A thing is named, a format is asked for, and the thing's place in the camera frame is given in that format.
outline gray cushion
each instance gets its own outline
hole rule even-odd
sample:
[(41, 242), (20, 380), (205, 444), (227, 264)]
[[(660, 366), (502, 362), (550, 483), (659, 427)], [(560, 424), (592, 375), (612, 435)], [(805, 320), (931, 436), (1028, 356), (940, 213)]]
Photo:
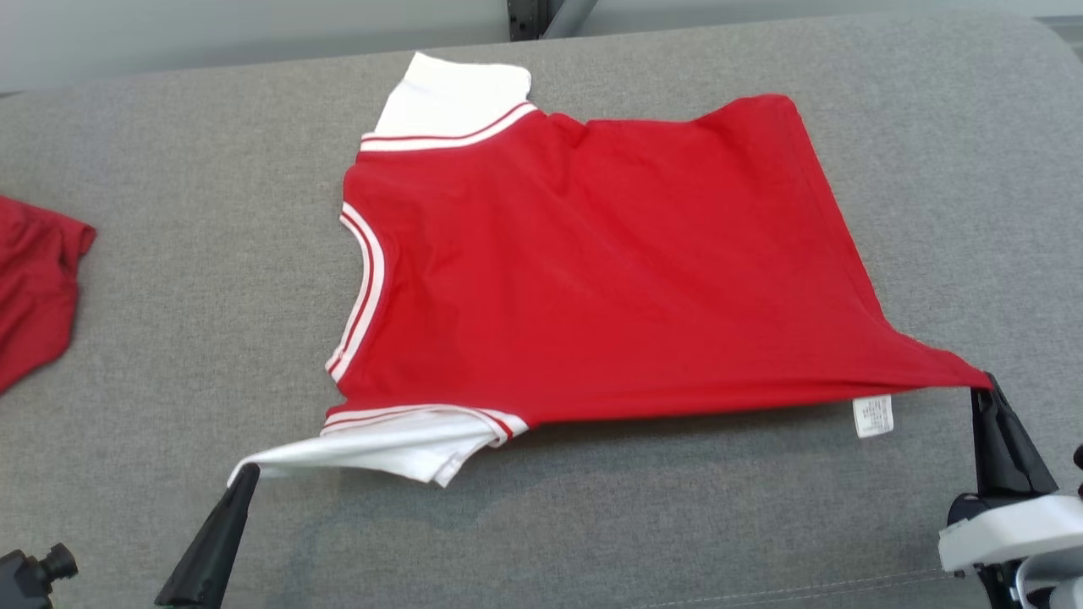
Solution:
[[(1083, 66), (982, 13), (458, 48), (579, 119), (791, 95), (885, 312), (997, 374), (1074, 487)], [(0, 101), (0, 193), (99, 229), (75, 338), (0, 397), (6, 552), (63, 541), (62, 607), (148, 606), (243, 455), (314, 435), (355, 297), (340, 181), (408, 53), (182, 72)], [(984, 607), (938, 571), (973, 490), (965, 390), (533, 430), (440, 490), (261, 483), (229, 607)]]

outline white tag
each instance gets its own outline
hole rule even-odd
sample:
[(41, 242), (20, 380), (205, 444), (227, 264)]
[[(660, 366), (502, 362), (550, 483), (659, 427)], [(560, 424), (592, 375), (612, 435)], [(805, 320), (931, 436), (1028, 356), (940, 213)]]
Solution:
[(858, 428), (858, 438), (871, 438), (895, 429), (891, 397), (873, 396), (853, 400), (853, 426)]

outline white wall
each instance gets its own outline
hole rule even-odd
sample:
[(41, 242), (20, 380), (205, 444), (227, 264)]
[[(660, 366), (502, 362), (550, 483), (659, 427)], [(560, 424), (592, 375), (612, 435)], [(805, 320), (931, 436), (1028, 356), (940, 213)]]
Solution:
[[(1083, 0), (600, 0), (584, 34)], [(0, 92), (138, 72), (507, 40), (506, 0), (0, 0)]]
[(505, 0), (0, 0), (0, 92), (507, 39)]

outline red t-shirt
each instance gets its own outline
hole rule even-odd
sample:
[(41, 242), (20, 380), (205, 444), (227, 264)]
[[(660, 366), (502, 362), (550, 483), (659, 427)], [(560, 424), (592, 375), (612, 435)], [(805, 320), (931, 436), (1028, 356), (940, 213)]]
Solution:
[(0, 196), (0, 392), (68, 346), (94, 229)]
[(550, 423), (989, 386), (884, 318), (787, 98), (580, 124), (529, 89), (521, 67), (415, 55), (345, 174), (345, 402), (245, 462), (447, 483)]

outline red fabric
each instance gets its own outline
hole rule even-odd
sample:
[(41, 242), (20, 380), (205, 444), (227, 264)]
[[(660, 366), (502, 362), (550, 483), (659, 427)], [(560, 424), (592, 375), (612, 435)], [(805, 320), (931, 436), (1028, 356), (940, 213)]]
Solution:
[(0, 196), (0, 393), (68, 346), (94, 229)]
[(328, 416), (455, 404), (533, 427), (989, 387), (884, 318), (781, 95), (366, 151), (344, 199), (386, 278)]

